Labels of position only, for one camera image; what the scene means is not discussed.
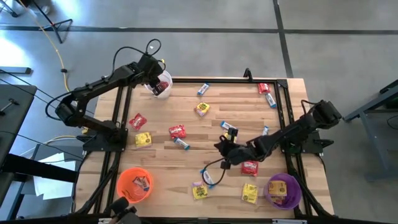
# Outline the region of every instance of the gray floor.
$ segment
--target gray floor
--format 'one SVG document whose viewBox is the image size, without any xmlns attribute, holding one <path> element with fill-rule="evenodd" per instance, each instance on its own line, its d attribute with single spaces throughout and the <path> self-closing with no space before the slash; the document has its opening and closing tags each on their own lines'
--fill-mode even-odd
<svg viewBox="0 0 398 224">
<path fill-rule="evenodd" d="M 281 0 L 279 4 L 286 29 L 398 29 L 397 1 Z M 76 26 L 277 27 L 271 0 L 125 0 L 119 4 L 57 0 L 54 8 L 51 19 L 71 17 Z M 12 18 L 5 12 L 0 13 L 0 24 L 34 25 L 26 14 Z M 49 34 L 56 41 L 54 33 Z M 151 38 L 162 41 L 157 56 L 166 60 L 167 70 L 175 76 L 240 77 L 250 67 L 256 77 L 286 77 L 278 34 L 70 32 L 64 44 L 57 44 L 70 70 L 70 88 L 109 74 L 118 48 L 131 45 L 143 49 Z M 286 39 L 294 77 L 305 79 L 310 100 L 331 100 L 343 115 L 397 79 L 396 35 L 287 35 Z M 58 58 L 41 32 L 0 31 L 0 49 L 2 65 L 31 67 L 34 72 L 25 76 L 27 81 L 53 96 L 65 91 Z M 135 52 L 125 50 L 117 65 L 137 59 Z M 5 75 L 0 77 L 14 82 Z M 44 106 L 34 100 L 20 134 L 46 141 L 80 132 L 46 118 Z M 94 108 L 95 101 L 89 110 Z M 335 213 L 344 218 L 397 223 L 397 182 L 369 183 L 363 177 L 380 165 L 359 120 L 322 131 L 322 137 L 335 140 L 325 152 Z M 32 146 L 18 138 L 12 151 L 20 154 Z"/>
</svg>

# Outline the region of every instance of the wooden tabletop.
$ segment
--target wooden tabletop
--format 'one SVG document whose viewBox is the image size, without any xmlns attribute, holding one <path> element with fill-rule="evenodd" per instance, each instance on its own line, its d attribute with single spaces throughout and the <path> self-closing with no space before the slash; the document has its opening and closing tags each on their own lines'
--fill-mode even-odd
<svg viewBox="0 0 398 224">
<path fill-rule="evenodd" d="M 300 100 L 307 100 L 304 80 L 287 79 L 294 112 L 298 119 L 302 114 Z M 153 145 L 137 149 L 134 136 L 138 132 L 127 124 L 129 137 L 127 148 L 122 153 L 119 174 L 132 167 L 147 169 L 154 178 L 154 188 L 144 201 L 136 204 L 141 217 L 213 217 L 213 218 L 293 218 L 293 211 L 274 208 L 265 198 L 263 188 L 269 178 L 279 172 L 287 172 L 284 156 L 276 150 L 259 164 L 257 177 L 241 175 L 241 166 L 232 166 L 226 171 L 222 182 L 209 190 L 208 198 L 194 200 L 191 184 L 201 181 L 200 170 L 209 162 L 220 159 L 221 155 L 213 146 L 224 130 L 220 123 L 227 123 L 239 129 L 238 143 L 261 135 L 264 125 L 269 134 L 280 129 L 276 109 L 269 107 L 264 95 L 257 91 L 256 84 L 215 84 L 212 83 L 203 97 L 197 97 L 201 83 L 174 83 L 171 95 L 166 100 L 155 99 L 145 88 L 133 90 L 127 120 L 140 113 L 148 122 L 139 133 L 150 132 Z M 95 118 L 111 119 L 117 90 L 101 95 L 97 102 Z M 124 96 L 119 113 L 123 111 Z M 199 117 L 193 108 L 201 101 L 210 105 L 209 112 Z M 191 145 L 188 151 L 176 145 L 170 138 L 169 127 L 184 124 L 187 130 L 185 142 Z M 79 209 L 98 185 L 103 162 L 103 152 L 93 152 L 81 168 L 76 192 L 76 208 Z M 319 158 L 303 154 L 303 165 L 308 188 L 323 205 L 333 213 L 325 171 Z M 220 163 L 208 168 L 213 180 L 218 180 L 222 170 Z M 244 183 L 259 187 L 257 204 L 241 200 Z M 104 191 L 104 209 L 108 188 Z"/>
</svg>

